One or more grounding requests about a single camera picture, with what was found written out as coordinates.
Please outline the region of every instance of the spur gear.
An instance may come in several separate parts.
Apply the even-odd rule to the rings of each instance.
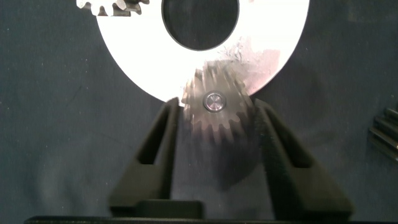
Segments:
[[[217,143],[223,138],[233,141],[234,134],[243,135],[253,110],[244,83],[237,79],[231,64],[207,62],[203,70],[196,70],[182,98],[184,119],[192,132]]]
[[[76,5],[91,9],[94,16],[131,16],[131,12],[141,15],[140,2],[149,4],[149,0],[76,0]]]

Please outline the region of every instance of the white ring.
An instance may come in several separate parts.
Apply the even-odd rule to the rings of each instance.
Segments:
[[[234,31],[221,45],[202,51],[187,49],[170,36],[161,0],[141,4],[141,15],[97,20],[106,46],[123,72],[162,101],[181,98],[195,69],[212,60],[239,60],[240,79],[251,95],[267,84],[293,53],[308,4],[309,0],[239,0]]]

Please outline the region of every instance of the gear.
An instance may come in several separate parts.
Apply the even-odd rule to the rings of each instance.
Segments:
[[[223,138],[233,141],[234,134],[244,134],[253,103],[244,83],[237,79],[231,61],[207,62],[196,70],[184,91],[184,118],[195,135],[204,139],[213,136],[219,143]]]
[[[76,5],[91,9],[94,16],[131,16],[131,12],[141,15],[140,2],[149,4],[149,0],[76,0]]]

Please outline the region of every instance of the partial gear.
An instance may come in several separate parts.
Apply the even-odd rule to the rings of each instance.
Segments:
[[[131,12],[141,15],[140,2],[149,4],[149,0],[76,0],[76,5],[91,9],[94,16],[131,16]]]
[[[232,63],[207,62],[187,83],[181,100],[193,134],[213,138],[216,143],[223,139],[233,142],[234,135],[244,135],[254,108]]]

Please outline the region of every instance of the dark cloth background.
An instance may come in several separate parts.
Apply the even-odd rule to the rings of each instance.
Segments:
[[[398,221],[398,165],[366,140],[373,117],[398,103],[397,5],[312,1],[295,52],[254,95],[346,192],[353,220]],[[0,222],[109,215],[107,196],[161,105],[75,1],[1,1]],[[173,198],[203,201],[208,218],[273,218],[258,152],[202,151],[184,136]]]

